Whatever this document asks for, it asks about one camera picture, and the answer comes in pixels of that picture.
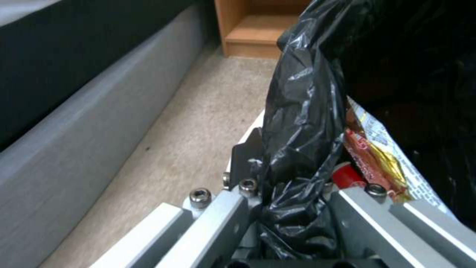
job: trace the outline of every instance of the trash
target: trash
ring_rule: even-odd
[[[342,162],[334,168],[332,181],[339,189],[356,186],[364,188],[365,185],[367,185],[362,176],[352,167],[350,162]]]
[[[384,187],[393,201],[411,200],[400,163],[391,154],[346,128],[344,146],[354,158],[367,182]]]
[[[283,53],[266,101],[259,175],[267,252],[339,255],[322,189],[342,151],[347,94],[402,146],[390,152],[409,188],[428,193],[432,186],[476,228],[476,27],[471,8],[451,7],[445,0],[314,0],[279,38]],[[367,130],[375,126],[353,108],[354,123],[373,143],[377,136]]]

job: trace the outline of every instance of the hex socket screw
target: hex socket screw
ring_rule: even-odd
[[[379,203],[384,203],[387,197],[387,190],[380,184],[369,183],[365,186],[365,192]]]
[[[230,190],[230,172],[223,172],[221,179],[223,180],[223,189]]]
[[[258,182],[253,178],[242,179],[238,186],[239,193],[244,197],[254,197],[258,193]]]
[[[210,191],[203,187],[193,189],[188,197],[190,198],[190,204],[196,209],[204,209],[211,202]]]

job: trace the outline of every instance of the black fabric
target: black fabric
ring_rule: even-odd
[[[0,151],[195,0],[63,0],[0,27]]]

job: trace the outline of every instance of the candy wrapper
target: candy wrapper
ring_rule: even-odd
[[[351,98],[348,99],[344,146],[365,179],[382,185],[394,201],[424,199],[454,217],[425,178],[405,156],[386,128]]]

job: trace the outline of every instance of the black plastic bag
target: black plastic bag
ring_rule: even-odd
[[[418,96],[411,102],[450,108],[458,123],[432,121],[437,136],[449,139],[428,145],[439,153],[436,159],[445,163],[447,171],[463,167],[456,172],[462,177],[443,173],[451,179],[441,179],[456,188],[465,187],[464,196],[458,196],[463,189],[450,193],[452,200],[467,198],[473,204],[476,113],[467,100],[474,100],[476,94],[471,51],[476,35],[465,36],[470,31],[465,27],[473,26],[465,25],[470,17],[453,16],[454,11],[446,1],[315,0],[280,37],[278,46],[283,53],[266,101],[260,178],[261,239],[274,257],[338,255],[335,222],[323,205],[321,191],[342,150],[347,94],[371,113],[380,108],[384,116],[387,97]],[[442,47],[432,43],[438,38],[436,43]],[[408,95],[409,89],[417,94]],[[459,101],[460,106],[449,105],[445,96]],[[387,123],[379,113],[375,116]],[[399,126],[405,132],[404,123]],[[400,144],[401,140],[396,137],[396,141]],[[448,141],[456,144],[451,148],[460,156],[458,165],[441,153],[447,152]],[[406,143],[400,146],[407,148]],[[438,182],[424,170],[422,173],[442,195],[445,189],[436,187]],[[469,226],[474,223],[474,213],[462,213],[462,204],[452,206],[442,198],[460,220]]]

